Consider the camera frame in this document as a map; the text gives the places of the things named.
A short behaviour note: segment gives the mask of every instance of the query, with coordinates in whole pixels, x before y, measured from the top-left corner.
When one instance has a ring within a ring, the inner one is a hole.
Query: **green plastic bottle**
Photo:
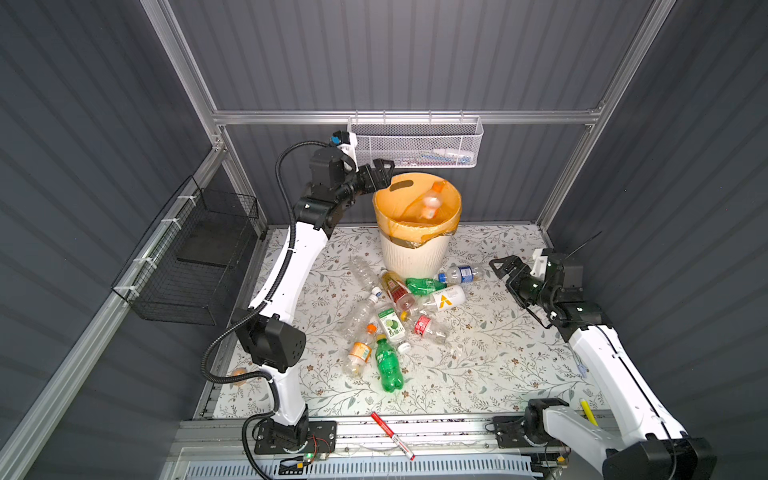
[[[395,349],[386,341],[386,335],[377,336],[376,344],[376,364],[379,365],[384,391],[401,390],[406,381],[400,372],[400,362],[397,360]]]
[[[406,278],[406,286],[414,295],[423,296],[442,290],[448,285],[433,278]]]

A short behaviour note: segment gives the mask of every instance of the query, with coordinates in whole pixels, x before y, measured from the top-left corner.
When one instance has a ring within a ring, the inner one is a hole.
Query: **white floral mat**
[[[257,292],[286,233],[287,229],[277,230],[271,237]],[[444,264],[487,264],[512,254],[527,260],[535,248],[544,246],[536,226],[460,226]],[[558,331],[541,328],[518,308],[490,271],[466,287],[464,305],[439,314],[438,319],[452,329],[446,346],[411,341],[411,351],[400,357],[406,379],[403,390],[384,392],[375,363],[366,367],[362,379],[344,376],[341,367],[349,345],[336,333],[336,322],[364,295],[346,268],[352,255],[363,256],[378,271],[383,263],[377,228],[337,228],[313,265],[296,308],[293,325],[307,338],[296,368],[310,415],[517,412],[529,399],[554,396],[575,409],[581,409],[582,398],[593,409],[607,408],[589,374],[586,379],[578,375],[576,360]],[[238,343],[228,375],[255,368]],[[264,381],[251,379],[221,387],[214,418],[245,418],[270,408]]]

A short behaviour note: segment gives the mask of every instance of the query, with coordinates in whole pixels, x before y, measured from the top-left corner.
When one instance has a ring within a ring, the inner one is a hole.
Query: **white bottle with yellow logo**
[[[459,306],[465,301],[467,301],[467,296],[464,294],[464,290],[461,286],[454,285],[430,293],[427,296],[419,297],[419,304],[416,306],[415,310],[423,310],[431,313],[442,312],[443,310],[451,309],[454,306]]]

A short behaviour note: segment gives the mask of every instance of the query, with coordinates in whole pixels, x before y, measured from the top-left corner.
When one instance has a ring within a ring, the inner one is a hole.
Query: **black wire basket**
[[[229,321],[256,248],[255,197],[197,189],[150,253],[126,262],[112,290],[145,320],[197,325]],[[141,264],[129,285],[118,284],[133,262]]]

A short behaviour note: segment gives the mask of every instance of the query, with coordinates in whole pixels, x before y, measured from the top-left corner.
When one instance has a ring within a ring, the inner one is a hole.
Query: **pen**
[[[402,452],[405,453],[407,457],[410,457],[411,460],[416,458],[416,455],[414,455],[413,452],[411,452],[411,449],[409,449],[408,446],[405,443],[402,442],[400,437],[398,437],[397,434],[392,431],[392,429],[389,427],[389,425],[384,423],[384,420],[382,420],[382,418],[379,416],[378,413],[376,413],[376,412],[371,413],[371,417],[374,420],[376,420],[376,423],[378,423],[379,426],[382,428],[382,430],[384,430],[384,433],[389,435],[389,437],[392,439],[392,441],[398,447],[400,447]]]

